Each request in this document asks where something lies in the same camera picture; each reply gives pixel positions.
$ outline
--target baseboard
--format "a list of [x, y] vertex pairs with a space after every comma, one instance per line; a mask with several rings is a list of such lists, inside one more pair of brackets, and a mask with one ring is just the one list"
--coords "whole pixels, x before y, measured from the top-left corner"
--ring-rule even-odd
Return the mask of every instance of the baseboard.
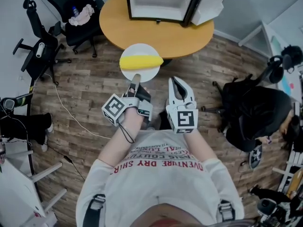
[[[234, 37], [232, 35], [229, 35], [227, 33], [221, 32], [221, 31], [216, 30], [216, 29], [214, 30], [214, 34], [217, 35], [217, 36], [223, 37], [225, 39], [231, 40], [231, 41], [233, 41], [235, 43], [239, 43], [241, 41], [241, 39], [238, 39], [237, 37]], [[260, 55], [263, 55], [263, 56], [265, 56], [265, 57], [268, 58], [268, 55], [265, 52], [259, 50], [258, 48], [254, 47], [254, 46], [252, 46], [252, 45], [250, 45], [248, 43], [244, 44], [243, 46], [245, 46], [245, 47], [247, 47], [247, 48], [249, 48], [249, 49], [251, 49], [251, 50], [259, 53]]]

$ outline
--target white plate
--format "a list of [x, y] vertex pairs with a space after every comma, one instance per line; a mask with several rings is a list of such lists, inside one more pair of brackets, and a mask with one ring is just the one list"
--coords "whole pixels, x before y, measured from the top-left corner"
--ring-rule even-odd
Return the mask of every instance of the white plate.
[[[131, 55], [159, 55], [158, 52], [148, 44], [133, 44], [129, 46], [125, 51], [123, 51], [121, 57], [131, 56]], [[129, 79], [133, 80], [135, 74], [141, 75], [141, 82], [146, 82], [153, 79], [160, 69], [160, 66], [142, 70], [121, 70], [123, 75]]]

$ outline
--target blue bottle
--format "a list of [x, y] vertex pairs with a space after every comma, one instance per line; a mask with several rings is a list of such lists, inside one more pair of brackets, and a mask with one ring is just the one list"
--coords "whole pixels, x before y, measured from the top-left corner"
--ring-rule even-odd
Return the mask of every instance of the blue bottle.
[[79, 11], [75, 6], [72, 7], [72, 13], [74, 14], [74, 17], [77, 17], [79, 15]]

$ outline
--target table leg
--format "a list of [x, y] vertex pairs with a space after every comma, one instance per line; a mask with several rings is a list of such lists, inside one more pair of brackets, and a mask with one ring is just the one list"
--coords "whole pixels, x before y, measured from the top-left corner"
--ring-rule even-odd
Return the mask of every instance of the table leg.
[[161, 67], [168, 65], [171, 61], [172, 59], [163, 59], [163, 64], [161, 65]]

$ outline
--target open refrigerator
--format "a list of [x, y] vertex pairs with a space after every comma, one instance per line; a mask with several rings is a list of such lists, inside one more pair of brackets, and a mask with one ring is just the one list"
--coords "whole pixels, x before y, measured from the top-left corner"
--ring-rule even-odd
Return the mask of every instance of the open refrigerator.
[[127, 0], [130, 19], [204, 23], [223, 10], [223, 0]]

